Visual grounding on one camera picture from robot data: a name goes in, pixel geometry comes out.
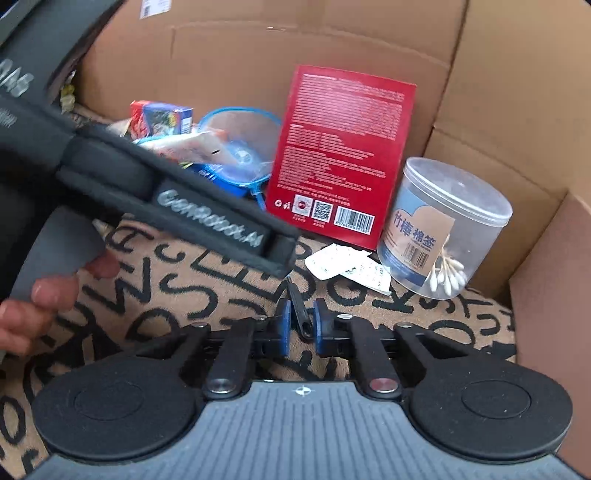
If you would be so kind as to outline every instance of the hand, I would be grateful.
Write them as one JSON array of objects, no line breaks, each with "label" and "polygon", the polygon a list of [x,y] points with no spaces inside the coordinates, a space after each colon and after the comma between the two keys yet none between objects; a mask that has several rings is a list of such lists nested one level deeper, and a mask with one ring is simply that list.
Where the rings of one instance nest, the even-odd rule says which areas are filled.
[{"label": "hand", "polygon": [[[119,262],[105,252],[85,266],[96,278],[112,278]],[[31,303],[7,299],[0,304],[0,350],[16,355],[31,352],[33,340],[45,335],[58,311],[74,308],[78,297],[78,277],[42,278],[35,282]]]}]

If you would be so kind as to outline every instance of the white label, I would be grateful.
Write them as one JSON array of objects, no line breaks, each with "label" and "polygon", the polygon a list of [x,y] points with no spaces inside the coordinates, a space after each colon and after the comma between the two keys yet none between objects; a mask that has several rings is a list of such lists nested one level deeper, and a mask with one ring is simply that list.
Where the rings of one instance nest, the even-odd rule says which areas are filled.
[{"label": "white label", "polygon": [[142,0],[142,10],[139,12],[140,18],[151,17],[166,13],[170,10],[173,0]]},{"label": "white label", "polygon": [[341,275],[378,293],[390,295],[391,276],[389,268],[373,261],[371,258],[358,258],[357,265],[351,270],[341,273]]},{"label": "white label", "polygon": [[370,252],[355,250],[332,244],[310,255],[304,260],[308,270],[318,280],[328,280],[359,264],[359,259],[367,257]]},{"label": "white label", "polygon": [[189,118],[183,118],[181,123],[181,133],[182,134],[189,134],[191,133],[191,128],[193,126],[193,117],[190,116]]},{"label": "white label", "polygon": [[382,261],[392,268],[397,280],[404,278],[422,286],[449,238],[454,221],[401,187],[378,245]]}]

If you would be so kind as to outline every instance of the round black pad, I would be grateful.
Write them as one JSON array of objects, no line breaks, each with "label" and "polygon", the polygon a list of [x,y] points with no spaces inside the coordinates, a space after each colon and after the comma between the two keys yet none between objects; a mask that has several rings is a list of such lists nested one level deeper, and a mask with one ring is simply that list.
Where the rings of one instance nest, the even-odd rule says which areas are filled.
[{"label": "round black pad", "polygon": [[555,381],[479,355],[434,361],[410,410],[427,438],[463,456],[501,462],[553,452],[573,415]]},{"label": "round black pad", "polygon": [[161,449],[195,414],[195,393],[165,361],[134,356],[58,377],[33,402],[35,426],[51,450],[101,462]]}]

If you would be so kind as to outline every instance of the colorful box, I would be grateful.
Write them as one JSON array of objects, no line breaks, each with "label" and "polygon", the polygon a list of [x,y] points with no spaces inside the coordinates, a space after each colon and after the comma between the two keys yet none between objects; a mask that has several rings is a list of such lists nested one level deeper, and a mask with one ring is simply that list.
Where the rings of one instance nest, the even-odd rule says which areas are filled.
[{"label": "colorful box", "polygon": [[298,67],[267,189],[267,209],[362,248],[378,240],[400,169],[416,85]]},{"label": "colorful box", "polygon": [[130,108],[129,134],[132,140],[191,133],[192,108],[147,100],[132,102]]}]

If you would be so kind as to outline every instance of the plastic container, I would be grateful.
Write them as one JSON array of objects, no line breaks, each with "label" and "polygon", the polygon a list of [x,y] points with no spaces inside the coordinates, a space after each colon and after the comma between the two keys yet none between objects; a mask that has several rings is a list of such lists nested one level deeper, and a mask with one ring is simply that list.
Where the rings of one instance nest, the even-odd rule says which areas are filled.
[{"label": "plastic container", "polygon": [[474,275],[512,213],[500,192],[471,173],[411,157],[378,256],[409,290],[450,299]]},{"label": "plastic container", "polygon": [[249,190],[265,210],[261,187],[271,176],[281,120],[255,108],[220,108],[204,116],[197,126],[199,132],[212,129],[226,132],[226,148],[236,157],[237,165],[205,166],[208,173],[230,186]]}]

